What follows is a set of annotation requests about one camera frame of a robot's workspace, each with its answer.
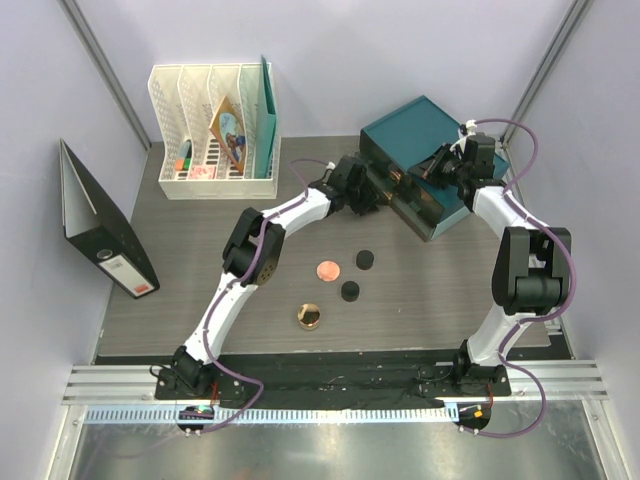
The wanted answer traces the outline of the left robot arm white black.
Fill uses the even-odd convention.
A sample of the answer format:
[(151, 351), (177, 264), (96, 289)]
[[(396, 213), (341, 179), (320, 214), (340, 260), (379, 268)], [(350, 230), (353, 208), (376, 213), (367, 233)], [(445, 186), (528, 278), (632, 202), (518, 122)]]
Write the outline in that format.
[(223, 249), (219, 284), (193, 333), (158, 374), (158, 385), (179, 397), (200, 399), (210, 394), (219, 373), (257, 387), (264, 384), (235, 373), (219, 362), (221, 347), (250, 296), (275, 273), (285, 240), (302, 228), (345, 207), (357, 215), (377, 209), (380, 193), (365, 163), (344, 156), (324, 165), (321, 178), (303, 184), (292, 199), (266, 210), (245, 209)]

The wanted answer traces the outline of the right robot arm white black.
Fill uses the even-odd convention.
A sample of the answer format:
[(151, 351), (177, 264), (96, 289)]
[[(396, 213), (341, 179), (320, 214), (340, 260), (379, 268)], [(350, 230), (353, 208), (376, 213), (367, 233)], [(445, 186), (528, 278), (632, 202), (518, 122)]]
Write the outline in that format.
[(456, 352), (445, 377), (465, 395), (504, 383), (509, 350), (531, 324), (564, 306), (571, 292), (570, 233), (548, 227), (515, 200), (494, 176), (494, 156), (493, 138), (468, 134), (409, 170), (433, 186), (455, 188), (500, 241), (491, 309)]

